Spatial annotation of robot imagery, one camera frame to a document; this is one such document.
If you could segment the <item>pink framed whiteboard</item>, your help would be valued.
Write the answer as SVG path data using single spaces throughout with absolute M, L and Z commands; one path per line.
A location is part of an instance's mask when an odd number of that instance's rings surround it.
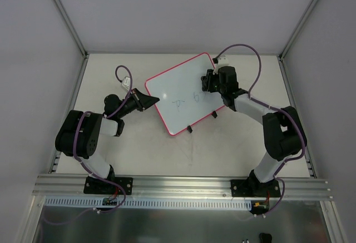
M 224 107 L 219 93 L 202 90 L 201 77 L 214 68 L 210 55 L 203 52 L 146 80 L 147 93 L 160 99 L 155 107 L 169 135 L 191 131 Z

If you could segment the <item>black whiteboard eraser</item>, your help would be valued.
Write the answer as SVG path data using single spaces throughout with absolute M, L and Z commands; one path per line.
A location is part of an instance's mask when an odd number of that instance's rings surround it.
M 201 77 L 201 82 L 202 82 L 202 91 L 209 92 L 209 77 L 208 76 L 202 76 Z

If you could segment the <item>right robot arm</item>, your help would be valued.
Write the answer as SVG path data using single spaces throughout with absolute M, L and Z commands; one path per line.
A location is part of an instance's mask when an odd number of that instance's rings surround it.
M 231 66 L 207 70 L 201 83 L 204 92 L 219 93 L 226 107 L 262 125 L 266 153 L 245 180 L 244 187 L 255 196 L 263 195 L 284 165 L 305 152 L 305 133 L 296 109 L 276 108 L 254 98 L 240 88 L 236 70 Z

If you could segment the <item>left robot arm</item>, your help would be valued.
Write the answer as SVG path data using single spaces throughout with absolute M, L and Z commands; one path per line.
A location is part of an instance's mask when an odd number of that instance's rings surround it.
M 97 179 L 97 187 L 110 193 L 116 187 L 115 173 L 113 167 L 96 153 L 99 136 L 121 136 L 126 115 L 134 110 L 142 112 L 159 101 L 159 98 L 145 95 L 135 88 L 123 100 L 115 94 L 106 96 L 102 114 L 71 110 L 56 136 L 55 148 L 78 161 L 90 178 Z

